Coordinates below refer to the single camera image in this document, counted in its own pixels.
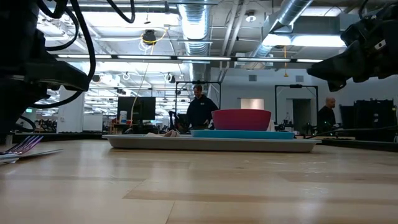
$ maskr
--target gray tray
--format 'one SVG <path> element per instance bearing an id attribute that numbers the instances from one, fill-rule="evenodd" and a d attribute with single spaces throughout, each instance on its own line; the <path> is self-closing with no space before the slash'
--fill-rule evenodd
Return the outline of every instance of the gray tray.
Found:
<path id="1" fill-rule="evenodd" d="M 145 137 L 141 134 L 104 135 L 115 148 L 204 151 L 311 152 L 319 140 L 312 139 L 215 139 L 193 137 Z"/>

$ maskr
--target wooden table surface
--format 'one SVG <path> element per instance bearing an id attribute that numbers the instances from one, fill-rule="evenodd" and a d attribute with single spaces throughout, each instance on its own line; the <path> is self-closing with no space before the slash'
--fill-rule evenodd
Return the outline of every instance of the wooden table surface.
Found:
<path id="1" fill-rule="evenodd" d="M 316 146 L 309 154 L 111 149 L 0 166 L 1 223 L 398 223 L 398 154 Z"/>

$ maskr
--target pink bowl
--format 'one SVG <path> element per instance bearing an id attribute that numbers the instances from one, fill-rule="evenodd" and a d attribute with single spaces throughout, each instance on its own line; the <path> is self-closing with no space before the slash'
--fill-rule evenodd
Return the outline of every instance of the pink bowl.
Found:
<path id="1" fill-rule="evenodd" d="M 213 115 L 217 130 L 267 131 L 271 112 L 253 109 L 217 110 Z"/>

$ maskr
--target computer monitor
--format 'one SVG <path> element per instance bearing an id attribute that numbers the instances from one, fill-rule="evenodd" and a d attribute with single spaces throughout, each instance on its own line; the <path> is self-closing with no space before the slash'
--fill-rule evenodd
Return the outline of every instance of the computer monitor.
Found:
<path id="1" fill-rule="evenodd" d="M 131 107 L 135 96 L 118 97 L 118 119 L 120 111 L 127 111 L 127 119 L 131 117 Z M 132 119 L 137 120 L 155 120 L 156 97 L 137 97 L 136 104 L 132 114 Z"/>

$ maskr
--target metal frame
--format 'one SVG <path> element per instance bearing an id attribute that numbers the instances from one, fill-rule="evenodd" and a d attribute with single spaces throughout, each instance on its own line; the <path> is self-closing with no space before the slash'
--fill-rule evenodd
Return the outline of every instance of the metal frame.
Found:
<path id="1" fill-rule="evenodd" d="M 191 84 L 218 84 L 220 86 L 219 89 L 219 93 L 218 95 L 220 96 L 220 101 L 218 102 L 218 108 L 221 109 L 221 82 L 201 82 L 201 81 L 193 81 L 193 82 L 186 82 L 186 81 L 182 81 L 182 82 L 175 82 L 175 113 L 177 113 L 177 92 L 179 91 L 178 89 L 178 84 L 180 83 L 191 83 Z"/>
<path id="2" fill-rule="evenodd" d="M 289 87 L 289 88 L 314 88 L 315 89 L 315 100 L 317 102 L 317 113 L 316 113 L 316 117 L 317 117 L 317 121 L 318 121 L 318 111 L 319 111 L 319 100 L 318 100 L 318 86 L 315 85 L 300 85 L 300 84 L 294 84 L 294 85 L 275 85 L 275 122 L 278 122 L 278 94 L 277 94 L 277 89 L 278 87 Z"/>

